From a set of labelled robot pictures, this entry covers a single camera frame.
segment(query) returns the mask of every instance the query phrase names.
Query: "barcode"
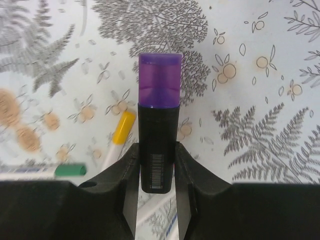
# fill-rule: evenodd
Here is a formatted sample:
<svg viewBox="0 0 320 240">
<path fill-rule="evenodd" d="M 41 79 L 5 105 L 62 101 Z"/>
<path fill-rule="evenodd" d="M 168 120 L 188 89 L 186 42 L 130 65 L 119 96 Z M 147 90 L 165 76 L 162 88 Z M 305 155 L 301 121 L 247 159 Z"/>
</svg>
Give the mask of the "barcode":
<svg viewBox="0 0 320 240">
<path fill-rule="evenodd" d="M 152 179 L 151 179 L 151 188 L 152 189 L 162 189 L 163 186 L 161 185 L 161 178 L 162 178 L 162 171 L 163 171 L 163 158 L 161 154 L 152 154 L 151 155 L 151 172 L 152 172 Z"/>
</svg>

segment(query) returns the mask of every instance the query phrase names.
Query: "marker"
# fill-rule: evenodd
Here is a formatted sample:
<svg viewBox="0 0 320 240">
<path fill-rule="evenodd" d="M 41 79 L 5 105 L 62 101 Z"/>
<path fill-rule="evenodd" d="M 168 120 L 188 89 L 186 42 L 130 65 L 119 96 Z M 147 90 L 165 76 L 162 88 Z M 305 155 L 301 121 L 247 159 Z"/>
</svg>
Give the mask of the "marker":
<svg viewBox="0 0 320 240">
<path fill-rule="evenodd" d="M 84 163 L 47 166 L 1 166 L 0 181 L 53 180 L 56 177 L 84 176 Z"/>
<path fill-rule="evenodd" d="M 139 55 L 141 188 L 166 194 L 173 178 L 180 108 L 181 54 Z"/>
<path fill-rule="evenodd" d="M 136 113 L 131 110 L 124 111 L 113 134 L 108 153 L 102 163 L 101 172 L 118 161 L 128 135 L 136 120 Z"/>
</svg>

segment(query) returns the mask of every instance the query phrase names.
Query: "green marker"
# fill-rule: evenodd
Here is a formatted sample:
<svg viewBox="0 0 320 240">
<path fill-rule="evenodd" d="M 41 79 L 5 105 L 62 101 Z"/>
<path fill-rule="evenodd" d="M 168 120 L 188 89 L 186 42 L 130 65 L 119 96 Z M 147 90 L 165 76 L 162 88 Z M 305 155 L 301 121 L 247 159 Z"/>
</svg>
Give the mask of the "green marker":
<svg viewBox="0 0 320 240">
<path fill-rule="evenodd" d="M 87 173 L 86 165 L 83 163 L 78 164 L 61 164 L 59 165 L 54 175 L 56 177 L 75 177 L 84 176 Z"/>
</svg>

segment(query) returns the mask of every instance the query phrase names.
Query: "pen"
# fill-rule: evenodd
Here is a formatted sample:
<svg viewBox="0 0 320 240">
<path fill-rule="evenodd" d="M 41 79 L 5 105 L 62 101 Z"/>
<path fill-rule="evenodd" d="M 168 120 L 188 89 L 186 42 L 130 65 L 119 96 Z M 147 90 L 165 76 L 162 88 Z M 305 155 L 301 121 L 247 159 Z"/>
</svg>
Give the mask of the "pen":
<svg viewBox="0 0 320 240">
<path fill-rule="evenodd" d="M 110 167 L 122 152 L 127 137 L 136 120 L 136 113 L 133 110 L 124 111 L 113 134 L 108 153 L 102 163 L 101 172 Z"/>
</svg>

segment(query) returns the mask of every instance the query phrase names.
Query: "fern leaf print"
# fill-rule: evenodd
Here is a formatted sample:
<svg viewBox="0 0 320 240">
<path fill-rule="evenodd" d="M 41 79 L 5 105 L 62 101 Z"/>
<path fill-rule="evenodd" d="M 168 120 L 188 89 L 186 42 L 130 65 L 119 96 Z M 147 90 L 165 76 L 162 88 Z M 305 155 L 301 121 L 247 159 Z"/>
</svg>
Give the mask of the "fern leaf print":
<svg viewBox="0 0 320 240">
<path fill-rule="evenodd" d="M 277 119 L 284 108 L 281 103 L 271 109 L 257 124 L 255 121 L 255 106 L 241 118 L 240 108 L 236 107 L 232 113 L 212 111 L 212 114 L 224 129 L 221 139 L 228 141 L 224 155 L 230 152 L 245 152 L 236 157 L 228 166 L 245 166 L 233 175 L 232 180 L 254 179 L 278 183 L 317 183 L 320 171 L 320 160 L 311 156 L 320 156 L 320 127 L 310 136 L 311 143 L 305 142 L 306 148 L 301 147 L 301 153 L 295 152 L 299 144 L 297 140 L 302 134 L 304 117 L 309 110 L 307 107 L 299 110 L 292 117 L 286 127 L 277 134 Z"/>
<path fill-rule="evenodd" d="M 18 2 L 8 0 L 3 8 L 4 19 L 8 18 L 10 21 L 8 20 L 6 27 L 0 30 L 2 32 L 0 35 L 0 54 L 9 56 L 0 59 L 0 73 L 15 72 L 34 78 L 34 91 L 44 83 L 54 81 L 55 84 L 51 84 L 49 93 L 49 96 L 53 97 L 61 90 L 59 83 L 67 70 L 78 61 L 78 59 L 74 59 L 70 62 L 54 65 L 69 43 L 75 25 L 72 24 L 60 39 L 49 43 L 51 35 L 47 28 L 52 24 L 48 22 L 51 16 L 48 16 L 50 9 L 47 1 L 39 0 L 38 10 L 31 20 L 20 14 L 20 12 L 28 13 L 29 11 L 17 5 Z M 20 29 L 16 29 L 16 24 L 13 24 L 14 18 L 19 21 Z"/>
<path fill-rule="evenodd" d="M 95 0 L 93 10 L 99 13 L 103 38 L 115 39 L 118 44 L 132 43 L 129 56 L 142 52 L 181 53 L 181 104 L 187 106 L 195 97 L 202 97 L 208 88 L 210 73 L 199 52 L 191 51 L 195 42 L 202 42 L 208 33 L 208 22 L 194 0 L 164 0 L 148 2 Z M 137 63 L 133 71 L 137 72 Z"/>
</svg>

